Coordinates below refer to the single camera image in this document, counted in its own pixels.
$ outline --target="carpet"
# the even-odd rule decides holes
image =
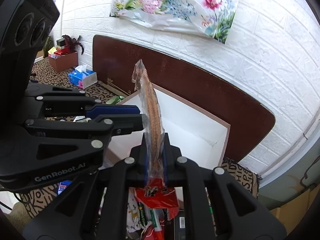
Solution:
[[[50,65],[49,59],[45,58],[33,65],[30,80],[36,80],[39,83],[47,85],[80,89],[76,85],[71,84],[69,81],[68,74],[72,71],[73,68],[68,68],[64,71],[56,72]],[[101,81],[98,81],[84,90],[87,96],[98,98],[103,103],[117,95],[126,96],[125,94],[109,85],[104,84]]]

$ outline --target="tissue box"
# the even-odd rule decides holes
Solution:
[[[68,74],[68,77],[72,84],[82,89],[85,89],[97,82],[97,73],[88,69],[86,70],[86,73],[74,70]]]

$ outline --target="floral poster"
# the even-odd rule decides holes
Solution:
[[[110,15],[225,43],[239,0],[113,0]]]

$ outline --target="white cardboard box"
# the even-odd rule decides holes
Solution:
[[[195,104],[157,85],[153,86],[170,144],[179,147],[182,156],[195,161],[201,167],[213,169],[219,166],[226,149],[230,125]],[[118,104],[136,105],[142,112],[137,92]],[[142,135],[143,131],[137,131],[113,136],[106,157],[113,163],[128,157],[132,147],[141,144]]]

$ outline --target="white wall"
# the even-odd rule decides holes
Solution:
[[[242,165],[263,175],[279,157],[295,153],[317,126],[320,28],[305,0],[240,0],[225,45],[108,17],[110,3],[64,0],[54,40],[81,35],[85,53],[79,63],[88,65],[95,34],[131,41],[191,62],[247,92],[274,113],[276,125]]]

